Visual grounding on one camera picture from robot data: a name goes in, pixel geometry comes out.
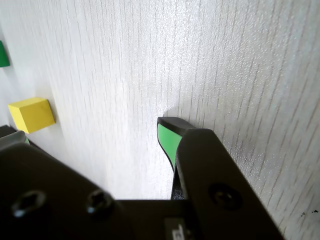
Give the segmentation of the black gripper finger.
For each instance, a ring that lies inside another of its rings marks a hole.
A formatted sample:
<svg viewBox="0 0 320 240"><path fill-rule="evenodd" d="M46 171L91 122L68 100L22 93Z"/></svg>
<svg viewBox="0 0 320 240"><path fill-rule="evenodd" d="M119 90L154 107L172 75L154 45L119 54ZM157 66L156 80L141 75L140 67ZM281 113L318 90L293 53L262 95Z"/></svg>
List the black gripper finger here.
<svg viewBox="0 0 320 240"><path fill-rule="evenodd" d="M282 234L219 140L178 117L157 119L157 139L174 168L173 189L190 204L197 237L280 240Z"/></svg>
<svg viewBox="0 0 320 240"><path fill-rule="evenodd" d="M0 128L0 237L3 240L131 240L109 194L25 135Z"/></svg>

